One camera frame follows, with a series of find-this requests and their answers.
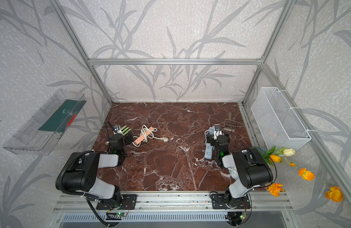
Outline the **beige plastic litter scoop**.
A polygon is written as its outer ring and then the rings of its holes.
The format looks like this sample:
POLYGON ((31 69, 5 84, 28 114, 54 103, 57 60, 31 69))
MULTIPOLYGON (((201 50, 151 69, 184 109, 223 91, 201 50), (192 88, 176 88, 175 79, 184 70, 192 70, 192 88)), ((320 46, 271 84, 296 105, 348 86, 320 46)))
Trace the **beige plastic litter scoop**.
POLYGON ((237 122, 232 119, 232 113, 229 112, 228 118, 224 121, 224 130, 229 132, 235 132, 237 122))

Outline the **artificial flower bouquet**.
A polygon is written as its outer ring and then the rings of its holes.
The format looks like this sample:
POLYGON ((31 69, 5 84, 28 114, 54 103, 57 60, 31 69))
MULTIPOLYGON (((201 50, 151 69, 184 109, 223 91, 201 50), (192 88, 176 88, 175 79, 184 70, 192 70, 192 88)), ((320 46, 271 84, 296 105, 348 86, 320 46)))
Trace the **artificial flower bouquet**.
POLYGON ((286 178, 295 175, 299 176, 303 181, 318 181, 324 187, 327 187, 327 191, 325 192, 326 199, 336 203, 343 201, 344 195, 338 186, 327 183, 310 169, 298 165, 294 161, 288 159, 296 154, 294 149, 277 146, 273 146, 268 150, 261 147, 257 147, 256 149, 262 155, 264 161, 275 168, 275 173, 277 175, 285 176, 286 178))

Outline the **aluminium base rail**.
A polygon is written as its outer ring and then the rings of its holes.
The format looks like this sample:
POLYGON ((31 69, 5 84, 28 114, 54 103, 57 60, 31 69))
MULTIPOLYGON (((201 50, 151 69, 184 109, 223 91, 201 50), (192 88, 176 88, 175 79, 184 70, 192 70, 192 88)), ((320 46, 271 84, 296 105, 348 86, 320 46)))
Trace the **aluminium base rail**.
MULTIPOLYGON (((209 192, 124 192, 136 194, 135 209, 130 212, 191 212, 213 211, 209 192)), ((252 211, 292 211, 293 208, 285 192, 279 197, 268 191, 251 191, 252 211)), ((53 212, 90 212, 85 198, 62 194, 53 212)))

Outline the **light blue power strip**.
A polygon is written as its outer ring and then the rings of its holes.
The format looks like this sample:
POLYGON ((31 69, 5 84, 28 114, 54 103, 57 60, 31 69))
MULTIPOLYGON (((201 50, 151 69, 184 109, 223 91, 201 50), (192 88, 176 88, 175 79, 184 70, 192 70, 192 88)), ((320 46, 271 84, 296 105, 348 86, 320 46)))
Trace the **light blue power strip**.
POLYGON ((212 126, 210 127, 208 130, 205 131, 205 145, 206 145, 206 149, 205 149, 205 156, 204 158, 207 160, 211 160, 212 159, 212 153, 213 153, 213 146, 211 146, 211 143, 208 142, 208 138, 213 139, 214 138, 214 131, 215 131, 215 127, 212 126))

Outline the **pink power strip block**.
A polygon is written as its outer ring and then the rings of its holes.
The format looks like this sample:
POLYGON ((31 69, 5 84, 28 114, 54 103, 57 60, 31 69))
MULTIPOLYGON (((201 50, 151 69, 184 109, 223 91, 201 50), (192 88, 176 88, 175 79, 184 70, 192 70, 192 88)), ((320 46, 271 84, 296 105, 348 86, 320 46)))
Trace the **pink power strip block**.
POLYGON ((141 142, 144 140, 147 140, 147 138, 148 138, 148 130, 147 128, 142 128, 140 136, 136 140, 134 140, 134 145, 139 146, 141 142))

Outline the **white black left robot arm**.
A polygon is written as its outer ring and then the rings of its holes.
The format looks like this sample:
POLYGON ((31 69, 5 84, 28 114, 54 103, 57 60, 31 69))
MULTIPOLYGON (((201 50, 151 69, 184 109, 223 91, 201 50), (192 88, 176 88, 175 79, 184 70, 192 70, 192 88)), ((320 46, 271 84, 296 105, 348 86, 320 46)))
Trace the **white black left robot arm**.
POLYGON ((97 210, 134 210, 137 195, 122 195, 118 186, 97 177, 98 169, 121 166, 127 156, 126 146, 133 141, 132 133, 116 133, 108 140, 107 153, 72 153, 56 179, 56 189, 96 201, 97 210))

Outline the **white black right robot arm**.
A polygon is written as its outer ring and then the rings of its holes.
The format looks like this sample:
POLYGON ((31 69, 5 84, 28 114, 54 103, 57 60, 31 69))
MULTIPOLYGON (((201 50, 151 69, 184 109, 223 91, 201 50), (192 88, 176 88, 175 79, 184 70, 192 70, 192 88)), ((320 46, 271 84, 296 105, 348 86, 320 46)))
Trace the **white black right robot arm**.
POLYGON ((230 152, 229 134, 222 131, 206 133, 206 143, 216 153, 215 162, 221 168, 228 169, 234 182, 224 193, 210 192, 212 208, 215 210, 248 210, 251 199, 248 193, 256 188, 266 188, 275 182, 273 173, 258 147, 230 152))

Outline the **green card in bin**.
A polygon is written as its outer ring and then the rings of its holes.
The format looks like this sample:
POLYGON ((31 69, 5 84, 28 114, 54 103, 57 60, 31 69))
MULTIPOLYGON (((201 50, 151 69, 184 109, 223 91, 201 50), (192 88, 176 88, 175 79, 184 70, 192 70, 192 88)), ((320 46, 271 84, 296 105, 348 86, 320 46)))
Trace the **green card in bin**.
POLYGON ((39 131, 64 133, 79 114, 85 103, 85 100, 66 99, 39 128, 39 131))

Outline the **clear plastic wall bin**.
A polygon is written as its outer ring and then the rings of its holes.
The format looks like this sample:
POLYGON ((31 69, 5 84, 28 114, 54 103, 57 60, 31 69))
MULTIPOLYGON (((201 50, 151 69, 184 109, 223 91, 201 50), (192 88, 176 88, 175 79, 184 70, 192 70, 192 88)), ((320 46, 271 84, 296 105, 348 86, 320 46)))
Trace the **clear plastic wall bin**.
POLYGON ((16 155, 49 155, 86 102, 83 93, 58 89, 3 148, 16 155))

